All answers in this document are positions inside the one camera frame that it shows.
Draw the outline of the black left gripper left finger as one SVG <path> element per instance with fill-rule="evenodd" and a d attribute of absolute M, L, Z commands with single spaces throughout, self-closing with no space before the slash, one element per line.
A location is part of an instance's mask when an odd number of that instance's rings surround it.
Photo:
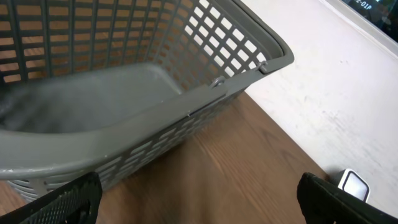
<path fill-rule="evenodd" d="M 103 189 L 99 175 L 89 172 L 33 202 L 1 216 L 1 223 L 95 224 Z"/>

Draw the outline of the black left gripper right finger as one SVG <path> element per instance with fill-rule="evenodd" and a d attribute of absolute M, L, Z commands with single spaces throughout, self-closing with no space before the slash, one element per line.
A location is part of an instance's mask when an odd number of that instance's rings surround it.
<path fill-rule="evenodd" d="M 297 200 L 307 224 L 397 224 L 397 218 L 306 172 Z"/>

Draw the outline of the white barcode scanner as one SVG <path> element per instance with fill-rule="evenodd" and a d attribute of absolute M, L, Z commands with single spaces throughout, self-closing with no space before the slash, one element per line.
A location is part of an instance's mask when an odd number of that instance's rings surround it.
<path fill-rule="evenodd" d="M 366 203 L 368 202 L 371 189 L 368 183 L 354 170 L 341 170 L 330 177 L 330 182 L 346 193 Z"/>

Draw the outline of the grey plastic shopping basket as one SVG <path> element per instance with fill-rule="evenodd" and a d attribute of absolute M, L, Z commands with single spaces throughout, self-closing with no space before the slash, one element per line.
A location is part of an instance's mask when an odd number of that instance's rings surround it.
<path fill-rule="evenodd" d="M 107 189 L 293 61 L 241 1 L 1 0 L 1 178 Z"/>

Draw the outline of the dark glass window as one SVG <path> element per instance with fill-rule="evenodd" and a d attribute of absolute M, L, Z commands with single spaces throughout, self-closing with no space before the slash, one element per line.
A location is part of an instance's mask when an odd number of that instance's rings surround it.
<path fill-rule="evenodd" d="M 397 42 L 397 0 L 343 0 Z"/>

